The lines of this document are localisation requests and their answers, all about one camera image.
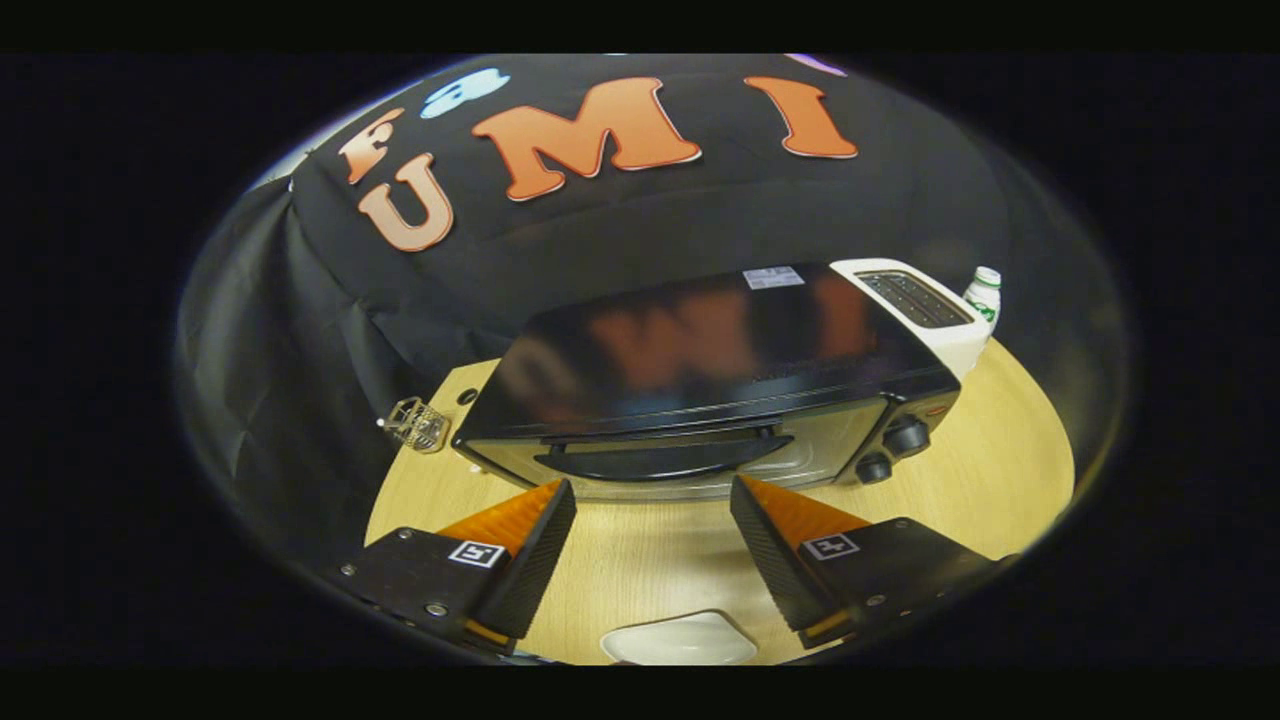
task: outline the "white plate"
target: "white plate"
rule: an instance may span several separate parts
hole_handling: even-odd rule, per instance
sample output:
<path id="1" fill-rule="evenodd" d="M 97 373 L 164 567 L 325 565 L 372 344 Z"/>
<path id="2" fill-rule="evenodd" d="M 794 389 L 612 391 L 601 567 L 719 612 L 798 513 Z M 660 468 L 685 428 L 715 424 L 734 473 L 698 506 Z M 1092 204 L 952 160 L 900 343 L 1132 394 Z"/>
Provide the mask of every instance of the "white plate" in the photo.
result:
<path id="1" fill-rule="evenodd" d="M 635 665 L 737 665 L 755 657 L 755 644 L 714 611 L 618 628 L 600 650 Z"/>

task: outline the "toaster oven handle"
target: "toaster oven handle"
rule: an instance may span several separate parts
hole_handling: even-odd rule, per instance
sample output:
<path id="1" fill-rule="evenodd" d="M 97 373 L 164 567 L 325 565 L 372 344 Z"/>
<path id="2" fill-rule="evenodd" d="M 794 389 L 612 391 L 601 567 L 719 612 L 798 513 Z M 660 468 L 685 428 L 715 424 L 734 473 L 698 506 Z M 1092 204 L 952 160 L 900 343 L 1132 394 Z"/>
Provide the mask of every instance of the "toaster oven handle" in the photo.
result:
<path id="1" fill-rule="evenodd" d="M 552 446 L 547 455 L 535 455 L 543 465 L 580 478 L 598 480 L 675 480 L 732 470 L 790 443 L 792 436 L 767 434 L 751 439 L 704 442 L 676 447 L 564 452 Z"/>

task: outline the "toaster slot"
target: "toaster slot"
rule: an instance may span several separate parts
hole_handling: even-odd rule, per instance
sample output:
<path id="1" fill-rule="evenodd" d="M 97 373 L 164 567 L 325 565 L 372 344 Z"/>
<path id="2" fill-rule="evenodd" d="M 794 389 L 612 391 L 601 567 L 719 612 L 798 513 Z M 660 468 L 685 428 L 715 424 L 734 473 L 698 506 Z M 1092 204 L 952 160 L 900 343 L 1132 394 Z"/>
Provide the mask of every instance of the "toaster slot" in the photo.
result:
<path id="1" fill-rule="evenodd" d="M 922 328 L 951 328 L 970 322 L 951 301 L 908 273 L 858 273 L 858 279 Z"/>

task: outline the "black background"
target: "black background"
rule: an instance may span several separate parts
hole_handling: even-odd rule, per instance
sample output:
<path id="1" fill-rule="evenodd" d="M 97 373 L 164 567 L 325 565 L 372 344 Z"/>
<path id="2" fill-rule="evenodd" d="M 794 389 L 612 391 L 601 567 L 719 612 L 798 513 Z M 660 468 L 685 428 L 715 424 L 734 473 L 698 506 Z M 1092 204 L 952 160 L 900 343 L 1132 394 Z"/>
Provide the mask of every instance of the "black background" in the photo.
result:
<path id="1" fill-rule="evenodd" d="M 1265 228 L 1276 210 L 1280 63 L 818 55 L 931 101 L 1039 167 L 1101 229 L 1144 331 L 1130 447 L 1089 505 L 980 606 L 865 661 L 1274 664 L 1263 415 L 1274 322 L 1249 315 L 1274 295 Z M 17 149 L 6 193 L 20 218 L 9 247 L 46 291 L 36 293 L 36 372 L 17 379 L 45 415 L 32 425 L 32 469 L 13 480 L 36 506 L 8 503 L 22 582 L 5 593 L 15 602 L 4 614 L 15 620 L 5 661 L 439 661 L 311 596 L 236 536 L 173 427 L 165 363 L 186 269 L 236 195 L 326 120 L 451 59 L 0 60 L 19 123 L 6 133 Z"/>

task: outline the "letter m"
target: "letter m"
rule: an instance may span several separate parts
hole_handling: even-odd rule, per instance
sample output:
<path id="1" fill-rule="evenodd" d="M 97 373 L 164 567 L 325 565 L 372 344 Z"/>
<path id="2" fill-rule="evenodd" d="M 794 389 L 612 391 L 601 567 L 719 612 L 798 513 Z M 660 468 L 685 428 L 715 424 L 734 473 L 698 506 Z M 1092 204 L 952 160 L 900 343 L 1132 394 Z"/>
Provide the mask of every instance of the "letter m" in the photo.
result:
<path id="1" fill-rule="evenodd" d="M 618 151 L 613 167 L 643 170 L 698 159 L 703 151 L 680 137 L 658 102 L 658 78 L 623 78 L 586 92 L 577 119 L 524 105 L 481 122 L 471 129 L 498 147 L 511 187 L 507 197 L 522 202 L 559 190 L 564 173 L 548 170 L 539 154 L 591 178 L 604 160 L 604 138 L 613 133 Z"/>

